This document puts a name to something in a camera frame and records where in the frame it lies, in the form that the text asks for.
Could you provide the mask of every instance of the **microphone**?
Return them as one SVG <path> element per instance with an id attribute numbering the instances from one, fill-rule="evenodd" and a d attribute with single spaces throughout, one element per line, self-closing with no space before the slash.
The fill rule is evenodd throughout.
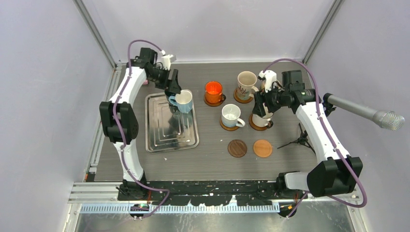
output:
<path id="1" fill-rule="evenodd" d="M 346 99 L 336 97 L 333 94 L 326 93 L 323 97 L 325 102 L 340 107 L 358 116 L 367 118 L 376 123 L 381 128 L 396 131 L 404 125 L 404 117 L 393 111 L 375 110 L 364 105 L 360 105 Z"/>

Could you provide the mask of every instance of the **stainless steel tray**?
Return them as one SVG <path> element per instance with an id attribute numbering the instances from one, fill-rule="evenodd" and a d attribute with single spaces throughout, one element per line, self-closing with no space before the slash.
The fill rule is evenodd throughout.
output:
<path id="1" fill-rule="evenodd" d="M 145 98 L 145 144 L 149 153 L 194 148 L 199 144 L 195 106 L 188 114 L 170 106 L 164 93 Z"/>

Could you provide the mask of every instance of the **coaster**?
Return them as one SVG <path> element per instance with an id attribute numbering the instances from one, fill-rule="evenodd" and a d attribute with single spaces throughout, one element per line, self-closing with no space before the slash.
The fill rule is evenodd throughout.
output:
<path id="1" fill-rule="evenodd" d="M 256 126 L 252 121 L 252 115 L 253 114 L 250 114 L 249 120 L 248 120 L 250 127 L 254 128 L 257 131 L 264 131 L 264 130 L 268 129 L 268 127 L 258 127 L 258 126 Z"/>
<path id="2" fill-rule="evenodd" d="M 259 157 L 266 158 L 272 154 L 272 145 L 265 139 L 260 139 L 253 144 L 253 151 Z"/>
<path id="3" fill-rule="evenodd" d="M 246 103 L 249 103 L 249 102 L 251 102 L 251 101 L 253 100 L 253 98 L 249 98 L 249 99 L 246 100 L 246 101 L 240 99 L 240 98 L 236 95 L 236 92 L 237 92 L 237 91 L 238 91 L 238 88 L 236 88 L 235 91 L 234 91 L 234 98 L 235 98 L 235 100 L 236 100 L 237 102 L 242 103 L 242 104 L 246 104 Z"/>
<path id="4" fill-rule="evenodd" d="M 220 105 L 222 105 L 222 103 L 223 103 L 223 101 L 220 101 L 220 102 L 217 102 L 217 103 L 209 103 L 209 102 L 206 100 L 205 94 L 204 94 L 204 102 L 205 102 L 205 104 L 207 104 L 207 105 L 209 105 L 209 106 L 212 106 L 212 107 L 220 106 Z"/>
<path id="5" fill-rule="evenodd" d="M 240 158 L 246 155 L 247 151 L 248 147 L 242 140 L 234 139 L 230 141 L 228 144 L 228 152 L 233 157 Z"/>
<path id="6" fill-rule="evenodd" d="M 221 126 L 222 128 L 224 128 L 224 129 L 227 130 L 227 131 L 234 131 L 234 130 L 239 129 L 238 126 L 236 126 L 236 127 L 226 127 L 226 126 L 222 123 L 222 118 L 219 120 L 219 124 L 220 124 L 220 126 Z"/>

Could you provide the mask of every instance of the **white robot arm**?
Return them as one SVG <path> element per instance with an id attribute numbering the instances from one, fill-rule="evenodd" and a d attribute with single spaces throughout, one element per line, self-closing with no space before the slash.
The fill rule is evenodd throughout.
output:
<path id="1" fill-rule="evenodd" d="M 138 158 L 138 152 L 135 145 L 135 138 L 138 134 L 138 122 L 132 110 L 135 98 L 139 89 L 145 80 L 155 83 L 155 87 L 164 89 L 171 93 L 180 93 L 181 87 L 178 84 L 178 70 L 172 72 L 172 78 L 169 79 L 171 63 L 176 59 L 174 55 L 164 55 L 158 62 L 155 61 L 157 53 L 150 48 L 141 48 L 140 56 L 132 60 L 131 78 L 128 77 L 129 67 L 125 71 L 125 76 L 118 87 L 116 93 L 107 102 L 101 102 L 100 115 L 102 121 L 102 128 L 105 136 L 110 138 L 110 141 L 117 149 L 119 158 L 121 159 L 121 149 L 124 148 L 124 159 L 127 163 L 128 169 L 133 176 L 140 181 L 144 177 L 144 170 L 141 167 Z M 113 120 L 113 106 L 123 86 L 126 87 L 117 104 L 117 112 L 123 127 L 127 145 L 123 146 L 121 135 L 118 126 Z M 123 165 L 123 179 L 133 183 L 134 179 L 128 174 L 128 170 Z"/>
<path id="2" fill-rule="evenodd" d="M 336 153 L 321 125 L 316 109 L 315 90 L 305 89 L 300 70 L 283 72 L 282 76 L 283 88 L 278 88 L 273 83 L 276 80 L 274 72 L 265 71 L 260 73 L 260 79 L 266 81 L 265 90 L 254 94 L 255 107 L 252 113 L 264 116 L 264 107 L 270 113 L 284 106 L 291 108 L 308 132 L 316 152 L 318 165 L 309 173 L 280 173 L 277 178 L 279 191 L 300 189 L 309 191 L 315 197 L 352 192 L 356 182 Z M 320 105 L 320 113 L 323 115 L 321 118 L 328 132 L 332 135 L 342 157 L 359 176 L 363 168 L 360 158 L 350 157 L 348 151 L 342 146 L 324 115 L 322 105 Z"/>

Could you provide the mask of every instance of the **brown coaster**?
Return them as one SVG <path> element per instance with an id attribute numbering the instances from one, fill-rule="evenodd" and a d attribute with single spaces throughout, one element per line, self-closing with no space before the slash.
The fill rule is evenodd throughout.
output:
<path id="1" fill-rule="evenodd" d="M 224 129 L 227 130 L 227 131 L 234 131 L 234 130 L 239 129 L 238 126 L 236 126 L 236 127 L 226 127 L 226 126 L 222 123 L 222 118 L 219 120 L 219 124 L 220 124 L 220 126 L 221 126 L 222 128 L 224 128 Z"/>
<path id="2" fill-rule="evenodd" d="M 234 139 L 230 141 L 228 144 L 228 152 L 233 157 L 240 158 L 246 155 L 247 151 L 248 147 L 242 140 Z"/>
<path id="3" fill-rule="evenodd" d="M 220 102 L 217 102 L 217 103 L 209 103 L 209 102 L 206 100 L 205 94 L 204 94 L 204 102 L 205 102 L 205 104 L 207 104 L 207 105 L 209 105 L 209 106 L 212 106 L 212 107 L 220 106 L 220 105 L 222 105 L 222 103 L 223 103 L 223 101 L 220 101 Z"/>
<path id="4" fill-rule="evenodd" d="M 252 115 L 253 114 L 250 114 L 249 120 L 248 120 L 250 127 L 254 128 L 257 131 L 264 131 L 264 130 L 268 129 L 268 127 L 258 127 L 258 126 L 256 126 L 252 121 Z"/>
<path id="5" fill-rule="evenodd" d="M 260 139 L 253 144 L 253 151 L 259 157 L 266 158 L 272 154 L 272 145 L 265 139 Z"/>
<path id="6" fill-rule="evenodd" d="M 240 99 L 240 98 L 236 95 L 236 92 L 237 92 L 237 91 L 238 91 L 238 88 L 236 88 L 235 91 L 234 91 L 234 98 L 235 98 L 235 100 L 236 100 L 237 102 L 242 103 L 242 104 L 246 104 L 246 103 L 249 103 L 249 102 L 251 102 L 251 101 L 253 100 L 253 98 L 249 98 L 249 99 L 246 100 L 246 101 Z"/>

